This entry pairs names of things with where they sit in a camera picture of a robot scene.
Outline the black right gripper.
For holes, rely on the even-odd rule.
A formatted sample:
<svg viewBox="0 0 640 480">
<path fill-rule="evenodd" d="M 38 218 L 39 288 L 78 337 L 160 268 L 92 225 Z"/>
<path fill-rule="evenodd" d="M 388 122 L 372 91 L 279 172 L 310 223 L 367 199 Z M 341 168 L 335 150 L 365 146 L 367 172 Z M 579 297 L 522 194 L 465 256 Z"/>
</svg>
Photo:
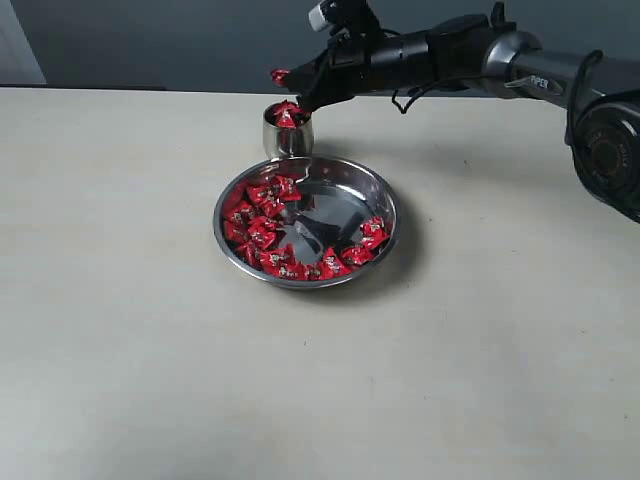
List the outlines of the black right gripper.
<svg viewBox="0 0 640 480">
<path fill-rule="evenodd" d="M 328 58 L 317 57 L 290 70 L 283 84 L 299 93 L 296 102 L 307 114 L 378 91 L 466 89 L 488 76 L 490 47 L 514 30 L 515 24 L 502 17 L 491 20 L 484 14 L 468 14 L 369 45 L 343 40 Z"/>
</svg>

